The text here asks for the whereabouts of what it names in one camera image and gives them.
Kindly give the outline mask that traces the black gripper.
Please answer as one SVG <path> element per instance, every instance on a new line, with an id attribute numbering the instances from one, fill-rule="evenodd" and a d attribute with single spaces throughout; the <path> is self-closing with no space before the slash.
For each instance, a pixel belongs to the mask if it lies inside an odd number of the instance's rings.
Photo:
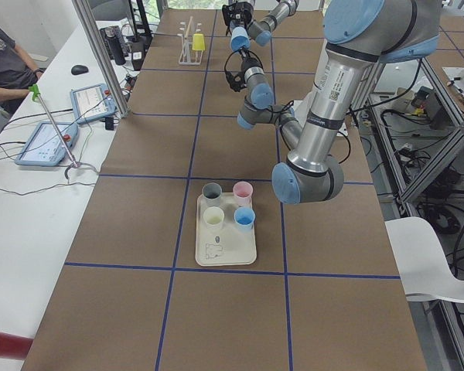
<path id="1" fill-rule="evenodd" d="M 241 90 L 250 88 L 251 78 L 255 71 L 255 58 L 243 58 L 241 70 L 238 73 L 231 73 L 225 70 L 225 77 L 231 90 L 240 92 Z"/>
<path id="2" fill-rule="evenodd" d="M 253 19 L 253 4 L 249 1 L 234 1 L 222 5 L 222 15 L 227 27 L 247 27 Z"/>

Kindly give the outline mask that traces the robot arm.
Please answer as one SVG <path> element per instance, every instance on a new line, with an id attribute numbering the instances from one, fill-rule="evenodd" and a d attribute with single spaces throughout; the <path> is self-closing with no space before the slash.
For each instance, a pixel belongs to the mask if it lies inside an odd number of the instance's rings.
<path id="1" fill-rule="evenodd" d="M 293 16 L 299 1 L 278 1 L 278 4 L 260 20 L 254 18 L 255 1 L 232 1 L 222 6 L 222 15 L 227 32 L 231 34 L 230 47 L 233 51 L 248 48 L 250 39 L 264 46 L 271 34 L 289 16 Z"/>
<path id="2" fill-rule="evenodd" d="M 246 90 L 237 121 L 246 129 L 273 124 L 288 146 L 271 182 L 284 204 L 332 199 L 343 187 L 343 170 L 330 149 L 342 127 L 364 71 L 375 63 L 419 60 L 438 45 L 439 1 L 333 1 L 323 19 L 327 61 L 299 122 L 288 106 L 274 102 L 272 88 L 251 42 L 264 45 L 279 24 L 295 14 L 296 1 L 280 1 L 263 19 L 254 18 L 252 1 L 222 8 L 231 34 L 230 48 L 241 57 L 237 74 L 226 75 L 230 88 Z"/>

